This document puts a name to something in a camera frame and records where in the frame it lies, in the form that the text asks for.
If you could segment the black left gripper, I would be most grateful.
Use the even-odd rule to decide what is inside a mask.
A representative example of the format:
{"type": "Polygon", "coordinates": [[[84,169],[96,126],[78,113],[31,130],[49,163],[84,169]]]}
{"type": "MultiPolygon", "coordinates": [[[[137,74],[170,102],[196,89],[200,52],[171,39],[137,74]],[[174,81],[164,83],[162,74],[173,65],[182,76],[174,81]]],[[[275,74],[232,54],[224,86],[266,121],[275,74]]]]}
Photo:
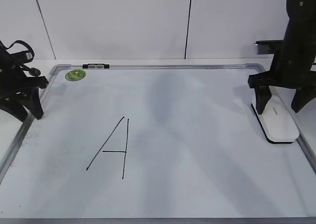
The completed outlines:
{"type": "Polygon", "coordinates": [[[26,66],[35,56],[29,45],[23,51],[9,53],[12,47],[0,47],[0,109],[21,122],[28,113],[39,120],[44,114],[39,89],[45,89],[48,80],[39,69],[26,66]]]}

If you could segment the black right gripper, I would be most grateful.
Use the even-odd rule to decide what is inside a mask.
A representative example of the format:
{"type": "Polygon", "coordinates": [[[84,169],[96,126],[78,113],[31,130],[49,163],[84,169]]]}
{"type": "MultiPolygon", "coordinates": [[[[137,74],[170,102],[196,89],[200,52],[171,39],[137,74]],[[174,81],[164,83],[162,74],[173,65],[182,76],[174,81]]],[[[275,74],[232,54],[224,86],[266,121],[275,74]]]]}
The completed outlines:
{"type": "Polygon", "coordinates": [[[248,85],[255,92],[255,108],[261,115],[272,97],[269,86],[296,89],[291,108],[298,113],[316,97],[316,23],[289,20],[280,51],[273,54],[270,69],[250,75],[248,85]]]}

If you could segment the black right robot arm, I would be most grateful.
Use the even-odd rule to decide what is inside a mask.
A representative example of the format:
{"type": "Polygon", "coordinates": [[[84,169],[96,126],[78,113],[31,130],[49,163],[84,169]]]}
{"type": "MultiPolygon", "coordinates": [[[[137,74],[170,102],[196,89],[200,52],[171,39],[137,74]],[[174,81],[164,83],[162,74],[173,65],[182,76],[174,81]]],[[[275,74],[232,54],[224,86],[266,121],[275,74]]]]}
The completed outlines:
{"type": "Polygon", "coordinates": [[[255,109],[262,114],[272,97],[270,87],[295,89],[291,108],[298,113],[316,97],[316,0],[286,0],[289,17],[283,40],[256,41],[258,54],[272,54],[270,69],[250,75],[255,109]]]}

